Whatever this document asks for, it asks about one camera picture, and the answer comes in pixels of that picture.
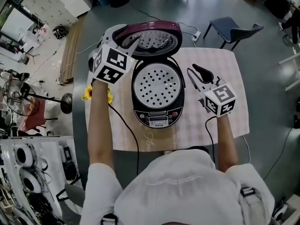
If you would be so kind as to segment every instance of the electrical outlet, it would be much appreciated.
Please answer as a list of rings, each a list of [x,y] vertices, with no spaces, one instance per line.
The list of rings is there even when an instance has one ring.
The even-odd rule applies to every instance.
[[[193,40],[194,42],[196,42],[196,41],[198,40],[198,38],[200,37],[200,35],[201,35],[201,32],[200,32],[200,31],[197,31],[197,32],[193,35],[192,40]]]

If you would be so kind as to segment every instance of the yellow flower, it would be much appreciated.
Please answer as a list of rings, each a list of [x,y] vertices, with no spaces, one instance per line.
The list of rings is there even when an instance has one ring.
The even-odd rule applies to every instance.
[[[110,92],[107,94],[108,96],[108,103],[112,104],[113,103],[113,94],[111,94]]]
[[[85,101],[85,100],[91,100],[92,99],[92,86],[88,86],[85,90],[84,90],[84,95],[81,95],[81,100]],[[111,88],[108,87],[107,89],[107,98],[108,98],[108,103],[111,104],[113,103],[113,94],[111,94]]]
[[[84,97],[86,98],[86,100],[91,100],[92,99],[92,86],[88,86],[85,91],[84,91]]]

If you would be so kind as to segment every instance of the tablecloth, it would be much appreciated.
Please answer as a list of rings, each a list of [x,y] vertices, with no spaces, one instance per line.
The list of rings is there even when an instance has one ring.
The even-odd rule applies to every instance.
[[[126,76],[114,86],[111,86],[114,101],[112,106],[123,116],[133,130],[139,142],[140,151],[177,150],[192,146],[211,145],[210,137],[205,129],[205,122],[214,116],[207,113],[200,102],[199,92],[194,88],[187,75],[187,68],[195,63],[230,83],[237,94],[234,110],[229,114],[233,137],[249,133],[248,106],[240,74],[240,69],[234,53],[225,49],[212,48],[181,48],[173,55],[177,60],[186,83],[185,103],[181,117],[172,126],[161,129],[149,128],[141,124],[133,112],[131,99],[131,77],[134,65]],[[87,85],[92,80],[89,73]],[[90,118],[90,103],[85,101],[86,124]],[[113,148],[115,150],[137,151],[136,143],[130,131],[119,116],[110,109]],[[208,122],[208,129],[214,143],[218,142],[217,121]]]

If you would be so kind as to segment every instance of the backpack strap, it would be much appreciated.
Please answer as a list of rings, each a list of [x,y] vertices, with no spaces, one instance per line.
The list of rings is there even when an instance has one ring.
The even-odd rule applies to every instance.
[[[267,218],[260,194],[253,187],[242,187],[240,206],[245,225],[266,225]]]

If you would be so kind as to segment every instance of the wires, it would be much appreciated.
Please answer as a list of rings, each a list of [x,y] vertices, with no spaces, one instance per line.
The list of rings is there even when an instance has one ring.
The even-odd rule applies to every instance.
[[[92,44],[91,46],[89,46],[88,48],[84,49],[82,52],[77,52],[76,54],[81,54],[81,53],[85,52],[86,50],[88,50],[89,48],[91,48],[93,45],[96,45],[98,43],[99,42],[96,42],[96,43]]]
[[[191,34],[191,33],[189,33],[189,32],[183,32],[183,31],[182,31],[182,33],[186,33],[186,34],[192,35],[192,36],[194,37],[194,35]]]
[[[96,44],[98,44],[98,43],[99,43],[99,42],[96,42],[96,43],[92,44],[91,46],[89,46],[88,48],[84,49],[83,51],[77,52],[76,54],[81,54],[81,53],[85,52],[86,50],[90,49],[92,46],[94,46],[94,45],[96,45]],[[60,77],[60,76],[63,75],[63,74],[65,73],[67,67],[68,67],[68,66],[71,66],[73,63],[75,63],[76,60],[77,60],[77,57],[73,60],[73,62],[71,62],[70,64],[66,65],[66,66],[65,66],[65,69],[63,70],[63,72],[60,73],[60,75],[56,78],[55,82],[56,82],[58,85],[61,85],[61,84],[62,84],[62,85],[70,85],[70,84],[67,84],[67,83],[63,83],[63,82],[61,81],[61,77]]]
[[[129,4],[130,4],[130,6],[133,7],[136,11],[138,11],[138,12],[140,12],[140,13],[143,13],[143,14],[147,15],[148,17],[152,17],[152,18],[154,18],[154,19],[156,19],[156,20],[159,20],[159,21],[161,20],[161,19],[159,19],[159,18],[157,18],[157,17],[151,16],[151,15],[149,15],[148,13],[143,12],[142,10],[140,10],[140,9],[136,8],[135,6],[133,6],[131,3],[129,3]]]
[[[209,119],[206,120],[206,122],[205,122],[205,128],[206,128],[206,131],[208,132],[208,134],[209,134],[209,136],[210,136],[210,139],[211,139],[211,145],[212,145],[212,158],[213,158],[214,163],[216,163],[216,160],[215,160],[215,146],[214,146],[214,142],[213,142],[212,136],[211,136],[211,134],[210,134],[210,132],[209,132],[209,130],[208,130],[208,128],[207,128],[207,123],[208,123],[208,121],[212,120],[213,118],[216,118],[216,116],[213,116],[213,117],[211,117],[211,118],[209,118]],[[245,141],[245,143],[246,143],[246,145],[247,145],[247,149],[248,149],[249,160],[248,160],[247,163],[250,163],[251,156],[250,156],[249,145],[248,145],[248,142],[246,141],[245,137],[244,137],[244,136],[242,136],[242,137],[243,137],[243,139],[244,139],[244,141]]]
[[[52,55],[49,58],[47,58],[41,65],[39,65],[39,67],[35,70],[35,72],[30,77],[33,77],[33,75],[41,68],[41,66],[43,66],[45,62],[47,62],[52,56],[54,56],[57,53],[60,46],[61,44],[58,45],[58,48],[52,53]]]
[[[245,143],[246,143],[246,145],[247,145],[247,149],[248,149],[249,160],[248,160],[247,163],[250,163],[250,160],[251,160],[251,156],[250,156],[250,148],[249,148],[248,142],[246,141],[244,135],[242,135],[242,137],[244,138],[244,141],[245,141]]]
[[[216,163],[216,159],[215,159],[215,145],[214,145],[214,141],[212,140],[212,136],[207,128],[207,123],[208,121],[212,120],[213,118],[216,118],[217,116],[213,116],[211,118],[208,118],[205,122],[205,128],[206,128],[206,131],[208,132],[208,135],[210,136],[210,139],[211,139],[211,145],[212,145],[212,158],[214,160],[214,163]]]
[[[178,23],[183,24],[183,25],[185,25],[185,26],[187,26],[187,27],[196,28],[197,31],[200,32],[199,29],[198,29],[197,27],[193,26],[193,25],[187,25],[187,24],[185,24],[184,22],[178,22]],[[194,44],[194,47],[197,47],[196,44],[195,44],[195,42],[194,42],[194,40],[193,40],[193,38],[196,38],[196,36],[192,35],[192,42],[193,42],[193,44]]]
[[[281,153],[279,155],[279,157],[277,158],[277,160],[275,161],[275,163],[273,164],[273,166],[271,167],[271,169],[269,170],[269,172],[267,173],[267,175],[264,177],[263,180],[266,180],[266,178],[268,177],[268,175],[270,174],[270,172],[272,171],[272,169],[275,167],[275,165],[277,164],[277,162],[280,160],[284,150],[285,150],[285,145],[286,145],[286,141],[287,141],[287,138],[289,137],[289,134],[291,133],[291,130],[293,128],[290,129],[290,131],[288,132],[288,134],[286,135],[286,138],[285,138],[285,143],[283,144],[283,147],[282,147],[282,150],[281,150]]]
[[[137,142],[137,139],[136,139],[136,137],[135,137],[135,134],[133,133],[133,131],[131,130],[131,128],[127,125],[127,123],[125,122],[125,120],[123,119],[123,117],[121,116],[121,114],[119,114],[118,111],[117,111],[114,107],[112,107],[110,104],[108,104],[108,105],[109,105],[109,107],[110,107],[111,109],[113,109],[113,110],[116,112],[116,114],[118,114],[118,116],[122,119],[123,123],[124,123],[125,126],[129,129],[129,131],[131,132],[132,136],[133,136],[134,139],[135,139],[136,147],[137,147],[136,175],[139,175],[140,149],[139,149],[139,144],[138,144],[138,142]]]

